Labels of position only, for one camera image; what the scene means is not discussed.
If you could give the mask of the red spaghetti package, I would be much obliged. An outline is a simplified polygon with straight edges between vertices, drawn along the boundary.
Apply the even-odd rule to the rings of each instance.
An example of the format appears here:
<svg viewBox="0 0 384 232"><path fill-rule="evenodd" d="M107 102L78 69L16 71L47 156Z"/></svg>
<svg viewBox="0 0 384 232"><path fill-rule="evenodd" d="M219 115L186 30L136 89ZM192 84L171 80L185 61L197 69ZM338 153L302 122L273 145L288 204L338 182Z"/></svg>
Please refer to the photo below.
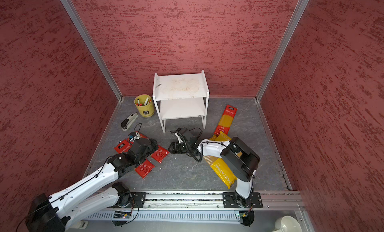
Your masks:
<svg viewBox="0 0 384 232"><path fill-rule="evenodd" d="M110 163L115 167L114 171L119 174L119 178L135 170L144 179L155 167L148 161L148 159L146 159L142 164L136 165L127 158L127 153L128 152L123 152L122 154L115 155L114 159L110 161Z"/></svg>
<svg viewBox="0 0 384 232"><path fill-rule="evenodd" d="M231 105L226 106L224 113L214 132L215 136L219 136L220 132L223 132L225 135L229 133L230 127L233 123L237 110L238 110L237 108Z"/></svg>
<svg viewBox="0 0 384 232"><path fill-rule="evenodd" d="M143 135L140 133L140 136L141 138L146 138L146 139L151 139L151 138L148 138L147 136ZM170 152L168 150L166 150L165 148L161 147L160 145L159 146L159 149L154 152L151 157L156 160L158 163L162 163L162 161L164 160L164 158L170 154Z"/></svg>

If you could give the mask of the yellow pasta package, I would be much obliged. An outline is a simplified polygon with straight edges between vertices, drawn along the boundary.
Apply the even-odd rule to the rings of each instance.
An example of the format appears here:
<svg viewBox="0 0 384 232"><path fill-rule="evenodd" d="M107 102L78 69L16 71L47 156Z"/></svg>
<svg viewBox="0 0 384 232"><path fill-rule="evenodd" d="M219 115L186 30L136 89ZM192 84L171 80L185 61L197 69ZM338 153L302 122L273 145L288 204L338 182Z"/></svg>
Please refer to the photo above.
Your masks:
<svg viewBox="0 0 384 232"><path fill-rule="evenodd" d="M227 188L230 189L237 178L224 160L213 156L204 156L204 159Z"/></svg>
<svg viewBox="0 0 384 232"><path fill-rule="evenodd" d="M215 141L215 142L226 142L230 140L231 138L227 134L225 134L223 131L220 131L219 135L213 135L210 138L210 141Z"/></svg>

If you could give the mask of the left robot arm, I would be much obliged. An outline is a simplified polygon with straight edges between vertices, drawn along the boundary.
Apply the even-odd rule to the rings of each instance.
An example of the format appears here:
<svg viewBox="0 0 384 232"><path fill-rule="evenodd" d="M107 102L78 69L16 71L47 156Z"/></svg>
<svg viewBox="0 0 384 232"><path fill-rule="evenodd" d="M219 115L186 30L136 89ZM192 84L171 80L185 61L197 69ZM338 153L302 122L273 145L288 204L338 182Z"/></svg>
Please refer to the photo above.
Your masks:
<svg viewBox="0 0 384 232"><path fill-rule="evenodd" d="M25 218L30 232L65 232L72 225L108 207L137 206L130 189L118 180L138 168L159 148L154 139L139 138L127 153L108 157L95 172L50 196L41 194Z"/></svg>

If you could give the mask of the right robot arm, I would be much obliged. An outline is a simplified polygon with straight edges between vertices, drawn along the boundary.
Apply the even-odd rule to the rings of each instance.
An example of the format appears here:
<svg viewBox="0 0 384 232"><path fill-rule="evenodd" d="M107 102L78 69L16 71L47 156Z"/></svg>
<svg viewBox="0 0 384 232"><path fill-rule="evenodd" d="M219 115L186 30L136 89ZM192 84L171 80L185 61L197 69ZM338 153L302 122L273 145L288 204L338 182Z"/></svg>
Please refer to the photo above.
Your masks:
<svg viewBox="0 0 384 232"><path fill-rule="evenodd" d="M185 154L197 163L206 156L222 159L237 178L237 204L243 208L247 206L253 192L255 172L261 161L256 152L237 137L224 142L209 139L200 141L199 136L194 136L186 128L178 128L170 133L177 137L177 141L172 142L168 148L171 154Z"/></svg>

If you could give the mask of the black grey stapler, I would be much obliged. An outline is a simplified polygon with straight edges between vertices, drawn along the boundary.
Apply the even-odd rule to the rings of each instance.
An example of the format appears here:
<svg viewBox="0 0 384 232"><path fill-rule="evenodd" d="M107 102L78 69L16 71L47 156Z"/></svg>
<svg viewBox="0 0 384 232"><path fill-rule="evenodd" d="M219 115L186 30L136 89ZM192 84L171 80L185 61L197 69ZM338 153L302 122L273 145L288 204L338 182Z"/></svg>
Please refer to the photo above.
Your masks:
<svg viewBox="0 0 384 232"><path fill-rule="evenodd" d="M138 118L138 114L136 112L129 115L126 119L121 122L121 128L123 131L127 131L129 127L134 123L134 121Z"/></svg>

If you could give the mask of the white two-tier shelf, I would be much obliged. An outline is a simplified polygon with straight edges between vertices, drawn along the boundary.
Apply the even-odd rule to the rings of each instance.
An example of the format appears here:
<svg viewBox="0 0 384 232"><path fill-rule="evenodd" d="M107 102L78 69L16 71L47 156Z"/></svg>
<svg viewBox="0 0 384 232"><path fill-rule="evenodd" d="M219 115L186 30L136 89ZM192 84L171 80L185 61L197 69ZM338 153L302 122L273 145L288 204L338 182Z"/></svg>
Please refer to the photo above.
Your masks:
<svg viewBox="0 0 384 232"><path fill-rule="evenodd" d="M161 75L155 73L153 102L166 131L168 120L198 118L206 128L210 91L205 71L192 74Z"/></svg>

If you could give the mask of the yellow pen holder cup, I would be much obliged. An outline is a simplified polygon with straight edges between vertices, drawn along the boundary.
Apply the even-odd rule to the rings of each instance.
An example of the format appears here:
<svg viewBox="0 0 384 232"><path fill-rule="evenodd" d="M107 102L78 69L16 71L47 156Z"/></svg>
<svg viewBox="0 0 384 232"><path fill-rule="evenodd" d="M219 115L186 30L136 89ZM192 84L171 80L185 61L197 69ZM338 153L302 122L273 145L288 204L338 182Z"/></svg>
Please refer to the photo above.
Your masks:
<svg viewBox="0 0 384 232"><path fill-rule="evenodd" d="M135 98L134 103L139 114L143 118L149 118L154 115L155 107L152 98L147 94L139 95Z"/></svg>

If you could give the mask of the white remote device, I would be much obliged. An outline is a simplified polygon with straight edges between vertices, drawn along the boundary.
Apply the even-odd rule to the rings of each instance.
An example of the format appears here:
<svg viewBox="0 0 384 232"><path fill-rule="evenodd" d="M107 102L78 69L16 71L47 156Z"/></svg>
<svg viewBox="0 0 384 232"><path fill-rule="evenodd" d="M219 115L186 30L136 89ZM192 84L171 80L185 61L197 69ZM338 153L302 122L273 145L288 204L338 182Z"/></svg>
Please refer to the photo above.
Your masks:
<svg viewBox="0 0 384 232"><path fill-rule="evenodd" d="M79 230L86 229L88 224L89 224L88 221L79 221L76 224L73 224L71 226L71 229L79 229Z"/></svg>

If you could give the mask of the white mug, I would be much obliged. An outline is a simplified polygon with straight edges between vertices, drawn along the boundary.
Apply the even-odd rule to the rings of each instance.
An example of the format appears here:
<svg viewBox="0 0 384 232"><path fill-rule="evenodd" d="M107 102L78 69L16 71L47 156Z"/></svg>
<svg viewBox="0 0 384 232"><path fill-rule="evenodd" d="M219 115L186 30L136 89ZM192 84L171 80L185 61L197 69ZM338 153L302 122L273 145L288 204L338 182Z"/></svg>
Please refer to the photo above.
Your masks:
<svg viewBox="0 0 384 232"><path fill-rule="evenodd" d="M284 216L276 220L273 232L302 232L299 222L291 217Z"/></svg>

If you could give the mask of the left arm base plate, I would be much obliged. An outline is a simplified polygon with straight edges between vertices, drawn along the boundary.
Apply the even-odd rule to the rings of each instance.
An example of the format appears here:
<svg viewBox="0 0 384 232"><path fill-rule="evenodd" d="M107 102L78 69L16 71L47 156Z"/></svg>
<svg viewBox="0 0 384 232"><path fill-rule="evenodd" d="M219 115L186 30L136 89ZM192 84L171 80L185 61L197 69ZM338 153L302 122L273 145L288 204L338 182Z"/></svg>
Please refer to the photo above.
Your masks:
<svg viewBox="0 0 384 232"><path fill-rule="evenodd" d="M118 203L113 208L119 209L132 209L143 208L147 193L145 192L131 192L129 195L125 195L122 199L118 200Z"/></svg>

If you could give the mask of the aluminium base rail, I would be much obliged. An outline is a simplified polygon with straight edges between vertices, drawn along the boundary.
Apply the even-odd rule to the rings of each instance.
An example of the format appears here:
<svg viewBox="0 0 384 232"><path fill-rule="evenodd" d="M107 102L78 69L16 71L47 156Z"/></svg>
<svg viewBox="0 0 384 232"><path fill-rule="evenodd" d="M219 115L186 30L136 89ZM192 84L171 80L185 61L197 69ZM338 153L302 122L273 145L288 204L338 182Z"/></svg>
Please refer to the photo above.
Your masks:
<svg viewBox="0 0 384 232"><path fill-rule="evenodd" d="M135 208L111 207L94 213L87 221L165 221L237 224L247 211L292 211L305 209L300 192L254 192L242 208L234 193L221 191L142 191L132 193Z"/></svg>

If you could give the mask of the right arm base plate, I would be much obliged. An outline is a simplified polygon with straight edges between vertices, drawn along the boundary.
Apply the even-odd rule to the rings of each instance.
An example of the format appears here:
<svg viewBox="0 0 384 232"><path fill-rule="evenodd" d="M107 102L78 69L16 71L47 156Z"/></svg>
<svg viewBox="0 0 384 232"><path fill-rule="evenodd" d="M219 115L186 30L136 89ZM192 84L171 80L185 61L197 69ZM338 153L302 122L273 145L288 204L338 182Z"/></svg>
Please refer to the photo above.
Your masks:
<svg viewBox="0 0 384 232"><path fill-rule="evenodd" d="M263 202L260 193L250 193L249 197L244 199L236 192L224 192L223 204L224 208L239 208L239 209L261 209L263 208Z"/></svg>

